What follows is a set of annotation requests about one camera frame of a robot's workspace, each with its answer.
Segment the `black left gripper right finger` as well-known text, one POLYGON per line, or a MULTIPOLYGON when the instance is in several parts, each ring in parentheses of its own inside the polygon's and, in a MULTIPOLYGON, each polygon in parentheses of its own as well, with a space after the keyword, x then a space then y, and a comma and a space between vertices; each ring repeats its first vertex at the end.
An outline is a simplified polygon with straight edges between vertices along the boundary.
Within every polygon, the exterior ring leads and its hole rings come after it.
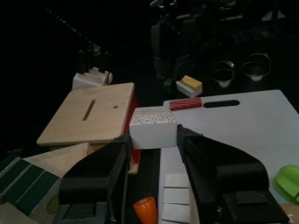
POLYGON ((183 126, 176 141, 200 224, 287 224, 262 162, 183 126))

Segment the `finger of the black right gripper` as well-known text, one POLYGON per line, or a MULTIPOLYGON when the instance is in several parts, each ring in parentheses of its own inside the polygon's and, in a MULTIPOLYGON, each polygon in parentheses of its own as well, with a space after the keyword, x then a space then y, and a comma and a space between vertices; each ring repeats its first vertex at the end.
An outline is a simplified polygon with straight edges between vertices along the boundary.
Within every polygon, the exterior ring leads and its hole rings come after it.
POLYGON ((103 52, 99 57, 98 57, 98 70, 104 73, 107 69, 107 64, 108 64, 108 59, 110 59, 110 53, 103 52))
POLYGON ((87 54, 84 51, 79 50, 78 53, 78 69, 79 69, 79 74, 84 74, 87 72, 87 54))

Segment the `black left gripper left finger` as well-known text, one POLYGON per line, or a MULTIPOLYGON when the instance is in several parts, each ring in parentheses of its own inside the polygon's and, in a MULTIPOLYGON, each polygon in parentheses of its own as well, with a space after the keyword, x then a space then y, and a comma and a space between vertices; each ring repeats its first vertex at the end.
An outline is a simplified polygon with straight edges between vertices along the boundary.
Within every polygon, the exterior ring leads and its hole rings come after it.
POLYGON ((52 224, 124 224, 131 150, 126 133, 71 167, 52 224))

